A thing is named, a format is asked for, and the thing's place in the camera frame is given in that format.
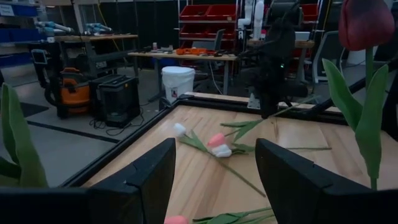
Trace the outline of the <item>red bin shelf rack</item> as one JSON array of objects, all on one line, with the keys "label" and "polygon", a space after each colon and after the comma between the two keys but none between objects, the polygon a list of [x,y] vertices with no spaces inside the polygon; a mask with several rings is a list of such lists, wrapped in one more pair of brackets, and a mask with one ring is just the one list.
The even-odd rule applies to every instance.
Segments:
[{"label": "red bin shelf rack", "polygon": [[237,41],[239,0],[232,4],[194,4],[189,0],[179,6],[178,41],[181,48],[193,48],[192,42],[202,38],[215,38],[224,29],[221,50],[234,50]]}]

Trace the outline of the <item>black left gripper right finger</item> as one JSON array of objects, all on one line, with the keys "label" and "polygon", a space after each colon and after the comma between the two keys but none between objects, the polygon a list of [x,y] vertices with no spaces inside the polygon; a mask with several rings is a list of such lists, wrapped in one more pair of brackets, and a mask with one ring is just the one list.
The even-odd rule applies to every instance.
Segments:
[{"label": "black left gripper right finger", "polygon": [[367,224],[371,189],[266,139],[257,139],[258,173],[278,224]]}]

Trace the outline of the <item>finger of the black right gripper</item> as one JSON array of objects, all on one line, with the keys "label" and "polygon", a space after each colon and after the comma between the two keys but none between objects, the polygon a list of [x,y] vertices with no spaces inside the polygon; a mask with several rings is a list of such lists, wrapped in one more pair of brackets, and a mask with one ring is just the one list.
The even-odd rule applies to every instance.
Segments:
[{"label": "finger of the black right gripper", "polygon": [[269,116],[278,112],[279,102],[277,98],[272,98],[270,100]]},{"label": "finger of the black right gripper", "polygon": [[260,98],[259,103],[260,103],[261,118],[267,119],[269,116],[269,99]]}]

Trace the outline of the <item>white robot figure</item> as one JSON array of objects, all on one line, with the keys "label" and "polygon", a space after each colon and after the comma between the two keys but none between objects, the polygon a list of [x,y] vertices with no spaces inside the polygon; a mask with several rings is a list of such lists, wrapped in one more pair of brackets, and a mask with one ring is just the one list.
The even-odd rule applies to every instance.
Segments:
[{"label": "white robot figure", "polygon": [[253,25],[252,38],[259,40],[262,35],[264,0],[244,0],[244,17],[238,19],[238,39],[243,40],[244,28]]}]

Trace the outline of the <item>white plastic bucket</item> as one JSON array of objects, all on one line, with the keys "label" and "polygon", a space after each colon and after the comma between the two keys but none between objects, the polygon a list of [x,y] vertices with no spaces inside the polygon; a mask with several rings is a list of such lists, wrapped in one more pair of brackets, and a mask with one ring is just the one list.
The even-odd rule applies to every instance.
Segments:
[{"label": "white plastic bucket", "polygon": [[166,99],[173,103],[180,95],[193,91],[195,70],[189,67],[168,66],[162,69],[162,83]]}]

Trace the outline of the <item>black equipment case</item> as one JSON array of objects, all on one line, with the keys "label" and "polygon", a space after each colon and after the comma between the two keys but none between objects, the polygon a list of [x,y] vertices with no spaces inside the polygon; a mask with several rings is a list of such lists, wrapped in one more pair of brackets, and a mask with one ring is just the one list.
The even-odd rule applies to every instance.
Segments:
[{"label": "black equipment case", "polygon": [[107,75],[89,81],[91,114],[114,128],[126,126],[141,113],[139,79],[126,75]]}]

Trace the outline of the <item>orange tray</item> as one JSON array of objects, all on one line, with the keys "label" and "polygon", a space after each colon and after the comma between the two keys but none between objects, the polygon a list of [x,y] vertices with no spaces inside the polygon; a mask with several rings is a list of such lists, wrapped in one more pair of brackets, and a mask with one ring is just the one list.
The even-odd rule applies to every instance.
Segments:
[{"label": "orange tray", "polygon": [[203,55],[206,52],[207,49],[203,48],[179,48],[175,50],[177,55]]}]

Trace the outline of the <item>white tulip flower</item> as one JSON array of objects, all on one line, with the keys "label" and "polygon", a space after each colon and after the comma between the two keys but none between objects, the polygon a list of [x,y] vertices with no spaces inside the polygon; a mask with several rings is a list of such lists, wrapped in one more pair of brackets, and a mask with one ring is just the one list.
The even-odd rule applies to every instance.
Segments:
[{"label": "white tulip flower", "polygon": [[230,149],[228,145],[222,144],[213,148],[211,151],[216,157],[222,158],[230,157],[235,154],[249,154],[250,152],[255,151],[255,147],[245,144],[233,144],[233,148]]},{"label": "white tulip flower", "polygon": [[226,170],[228,170],[229,172],[231,172],[233,175],[235,175],[237,178],[239,178],[240,180],[242,180],[246,185],[248,185],[250,188],[252,188],[253,190],[255,190],[259,195],[261,195],[262,197],[266,197],[266,194],[261,191],[259,188],[257,188],[254,184],[252,184],[250,181],[248,181],[243,175],[241,175],[239,172],[237,172],[236,170],[234,170],[233,168],[231,168],[229,165],[227,165],[226,163],[223,162],[224,158],[229,158],[229,157],[216,157],[215,155],[213,155],[211,153],[211,149],[207,146],[204,145],[202,143],[202,141],[198,138],[198,136],[196,135],[196,133],[191,130],[190,132],[190,136],[187,133],[187,129],[185,126],[183,126],[180,123],[175,123],[173,125],[173,130],[174,130],[174,134],[177,137],[178,141],[180,143],[186,144],[188,146],[194,147],[195,149],[198,149],[201,152],[204,152],[205,154],[210,155],[211,157],[213,157],[217,163],[219,165],[221,165],[222,167],[224,167]]}]

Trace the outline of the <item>black aluminium table frame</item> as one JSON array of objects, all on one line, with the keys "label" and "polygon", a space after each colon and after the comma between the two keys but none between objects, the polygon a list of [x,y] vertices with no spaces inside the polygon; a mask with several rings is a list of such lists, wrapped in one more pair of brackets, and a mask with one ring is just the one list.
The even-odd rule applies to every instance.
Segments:
[{"label": "black aluminium table frame", "polygon": [[[380,179],[378,186],[382,189],[398,189],[398,70],[391,80],[391,87],[396,91],[386,91],[386,101],[383,109],[382,146],[386,148],[382,155]],[[135,144],[142,136],[146,135],[157,123],[165,121],[165,117],[179,106],[191,106],[207,108],[210,110],[232,111],[236,113],[259,114],[260,110],[248,108],[249,99],[237,96],[211,95],[207,93],[186,93],[170,106],[166,106],[161,112],[146,122],[143,126],[118,141],[114,147],[105,152],[99,158],[88,164],[82,170],[70,177],[62,187],[79,187],[89,182],[97,173],[109,166],[127,148]],[[286,104],[279,105],[276,115],[284,119],[303,121],[305,123],[317,123],[324,125],[346,126],[343,114],[333,104],[332,99],[313,105],[306,103],[293,103],[291,109]]]}]

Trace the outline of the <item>grey white office chair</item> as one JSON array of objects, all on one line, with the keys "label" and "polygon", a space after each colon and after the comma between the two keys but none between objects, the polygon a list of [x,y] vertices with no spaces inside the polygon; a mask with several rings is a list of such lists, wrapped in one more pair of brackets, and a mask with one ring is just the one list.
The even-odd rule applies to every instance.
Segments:
[{"label": "grey white office chair", "polygon": [[322,59],[330,60],[342,72],[341,62],[345,48],[340,44],[338,31],[326,32],[320,42],[312,63],[312,76],[315,83],[327,82]]}]

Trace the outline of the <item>orange shop vacuum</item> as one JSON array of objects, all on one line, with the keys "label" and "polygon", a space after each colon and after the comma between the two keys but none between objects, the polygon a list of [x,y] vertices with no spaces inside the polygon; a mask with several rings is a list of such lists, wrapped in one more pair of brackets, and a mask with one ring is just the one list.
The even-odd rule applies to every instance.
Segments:
[{"label": "orange shop vacuum", "polygon": [[86,114],[90,110],[89,79],[73,67],[65,67],[60,73],[50,77],[44,95],[56,107],[60,119]]}]

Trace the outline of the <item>pink tulip flower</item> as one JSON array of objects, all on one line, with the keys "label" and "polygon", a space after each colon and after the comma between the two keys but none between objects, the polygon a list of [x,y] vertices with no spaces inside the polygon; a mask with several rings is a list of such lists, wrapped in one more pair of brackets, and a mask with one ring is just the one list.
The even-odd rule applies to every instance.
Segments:
[{"label": "pink tulip flower", "polygon": [[6,83],[1,88],[0,126],[3,144],[11,158],[8,161],[0,156],[0,186],[48,187],[18,95]]},{"label": "pink tulip flower", "polygon": [[222,133],[214,135],[207,143],[207,146],[211,149],[211,153],[215,156],[220,156],[222,154],[229,156],[232,154],[232,150],[228,147],[226,143],[226,136]]}]

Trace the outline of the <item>small grey screen device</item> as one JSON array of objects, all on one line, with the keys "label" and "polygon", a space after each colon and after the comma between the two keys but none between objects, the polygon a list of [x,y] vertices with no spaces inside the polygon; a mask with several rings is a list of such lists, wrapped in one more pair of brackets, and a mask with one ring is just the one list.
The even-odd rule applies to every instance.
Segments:
[{"label": "small grey screen device", "polygon": [[43,49],[32,49],[31,51],[32,59],[35,64],[46,65],[47,62],[47,52]]}]

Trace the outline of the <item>long wooden table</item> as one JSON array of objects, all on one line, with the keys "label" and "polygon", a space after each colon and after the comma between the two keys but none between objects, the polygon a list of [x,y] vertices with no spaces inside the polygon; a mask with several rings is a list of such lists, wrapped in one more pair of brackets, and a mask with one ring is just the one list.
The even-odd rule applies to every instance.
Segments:
[{"label": "long wooden table", "polygon": [[162,75],[161,69],[159,68],[159,60],[162,58],[173,58],[179,60],[202,60],[202,61],[222,61],[225,62],[224,65],[224,75],[223,75],[223,95],[228,94],[229,85],[229,68],[230,62],[237,60],[237,56],[234,54],[224,54],[220,57],[215,56],[202,56],[202,55],[178,55],[176,53],[165,54],[165,53],[140,53],[140,52],[129,52],[127,54],[130,57],[152,57],[155,58],[154,70],[158,78],[158,91],[162,91]]}]

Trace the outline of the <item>wooden top workbench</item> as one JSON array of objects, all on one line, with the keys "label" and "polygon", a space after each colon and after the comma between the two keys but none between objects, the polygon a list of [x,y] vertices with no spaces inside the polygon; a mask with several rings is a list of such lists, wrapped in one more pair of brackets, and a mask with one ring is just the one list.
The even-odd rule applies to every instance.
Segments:
[{"label": "wooden top workbench", "polygon": [[119,68],[133,67],[137,60],[127,54],[137,47],[136,34],[61,35],[56,36],[65,65],[78,67],[89,77],[116,73]]}]

